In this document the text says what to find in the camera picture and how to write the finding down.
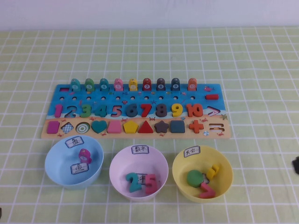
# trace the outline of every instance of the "red number 2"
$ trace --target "red number 2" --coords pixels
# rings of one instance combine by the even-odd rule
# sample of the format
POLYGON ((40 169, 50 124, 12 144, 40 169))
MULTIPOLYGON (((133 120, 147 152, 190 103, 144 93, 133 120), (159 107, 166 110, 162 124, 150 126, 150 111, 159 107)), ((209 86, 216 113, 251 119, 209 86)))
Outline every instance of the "red number 2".
POLYGON ((151 110, 151 104, 141 104, 140 107, 144 109, 143 113, 141 114, 141 117, 145 118, 151 110))

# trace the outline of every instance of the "green grid tablecloth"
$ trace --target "green grid tablecloth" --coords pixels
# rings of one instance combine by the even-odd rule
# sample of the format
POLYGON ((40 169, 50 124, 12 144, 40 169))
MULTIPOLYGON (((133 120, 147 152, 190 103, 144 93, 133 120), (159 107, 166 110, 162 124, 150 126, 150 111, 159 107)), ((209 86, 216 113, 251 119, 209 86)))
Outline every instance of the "green grid tablecloth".
POLYGON ((299 223, 299 29, 0 32, 0 222, 11 223, 299 223), (49 180, 40 133, 57 84, 72 78, 109 82, 136 77, 220 83, 228 140, 101 140, 100 178, 69 191, 49 180), (168 181, 155 199, 131 203, 109 182, 112 157, 149 144, 168 160, 168 181), (171 174, 176 153, 209 145, 229 159, 235 179, 214 203, 194 204, 171 174))

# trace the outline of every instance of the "yellow number 9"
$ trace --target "yellow number 9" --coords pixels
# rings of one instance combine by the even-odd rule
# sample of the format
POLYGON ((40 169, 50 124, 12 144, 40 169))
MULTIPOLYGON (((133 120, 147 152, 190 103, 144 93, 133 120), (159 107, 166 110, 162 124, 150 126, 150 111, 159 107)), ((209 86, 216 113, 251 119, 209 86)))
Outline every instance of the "yellow number 9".
POLYGON ((183 113, 183 106, 181 104, 173 104, 171 106, 172 116, 178 117, 183 113))

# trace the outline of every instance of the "blue square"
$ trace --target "blue square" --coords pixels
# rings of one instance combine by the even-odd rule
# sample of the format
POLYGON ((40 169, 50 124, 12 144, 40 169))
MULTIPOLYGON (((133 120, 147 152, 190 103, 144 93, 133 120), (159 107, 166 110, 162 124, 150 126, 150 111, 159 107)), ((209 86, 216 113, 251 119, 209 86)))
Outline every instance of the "blue square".
POLYGON ((170 122, 171 133, 185 133, 185 123, 183 120, 172 120, 170 122))

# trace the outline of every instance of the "orange cross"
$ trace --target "orange cross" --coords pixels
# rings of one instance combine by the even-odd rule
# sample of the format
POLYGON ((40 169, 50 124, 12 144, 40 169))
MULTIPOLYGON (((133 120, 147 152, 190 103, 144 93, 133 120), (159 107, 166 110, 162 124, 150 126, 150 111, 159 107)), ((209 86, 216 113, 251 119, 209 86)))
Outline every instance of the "orange cross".
POLYGON ((198 134, 199 130, 204 129, 204 125, 203 124, 199 124, 198 120, 194 120, 193 124, 189 124, 189 129, 193 129, 194 133, 198 134))

